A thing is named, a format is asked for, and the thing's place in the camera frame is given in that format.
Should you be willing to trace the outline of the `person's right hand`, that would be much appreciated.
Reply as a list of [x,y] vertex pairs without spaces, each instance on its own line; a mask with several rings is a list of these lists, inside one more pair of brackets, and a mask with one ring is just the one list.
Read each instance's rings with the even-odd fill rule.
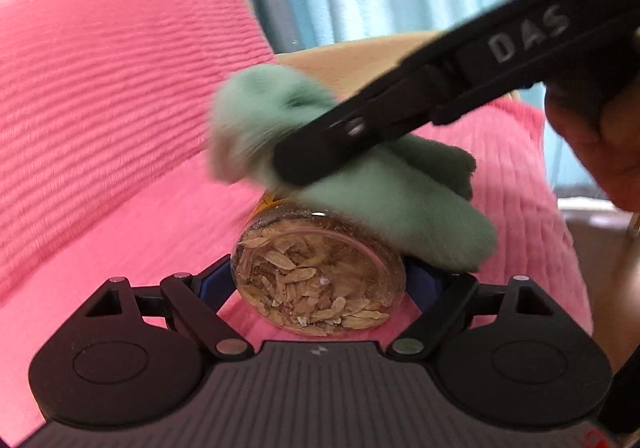
[[547,119],[614,205],[639,211],[639,34],[549,67]]

